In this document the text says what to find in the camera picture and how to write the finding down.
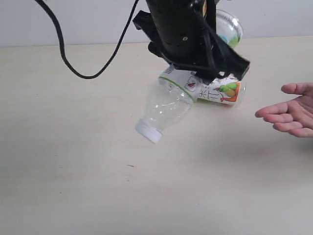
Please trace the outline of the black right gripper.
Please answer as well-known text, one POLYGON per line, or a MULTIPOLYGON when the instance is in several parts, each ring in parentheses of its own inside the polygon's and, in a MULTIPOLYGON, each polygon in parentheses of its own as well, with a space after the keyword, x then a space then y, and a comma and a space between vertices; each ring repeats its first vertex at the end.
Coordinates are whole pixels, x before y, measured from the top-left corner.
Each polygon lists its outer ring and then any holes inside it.
POLYGON ((250 61, 235 50, 243 35, 238 18, 216 10, 216 0, 148 0, 149 12, 133 19, 149 38, 150 53, 177 70, 195 71, 210 83, 229 76, 241 81, 250 61))

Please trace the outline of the person's open bare hand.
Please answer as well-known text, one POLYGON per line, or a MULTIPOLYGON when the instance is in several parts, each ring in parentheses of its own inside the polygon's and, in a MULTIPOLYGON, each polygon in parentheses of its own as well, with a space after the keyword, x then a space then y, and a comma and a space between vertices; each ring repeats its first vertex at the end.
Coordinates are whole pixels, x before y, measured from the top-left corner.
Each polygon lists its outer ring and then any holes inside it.
POLYGON ((279 132, 298 138, 313 137, 313 84, 289 83, 281 87, 286 94, 296 98, 264 107, 255 112, 257 118, 271 123, 279 132))

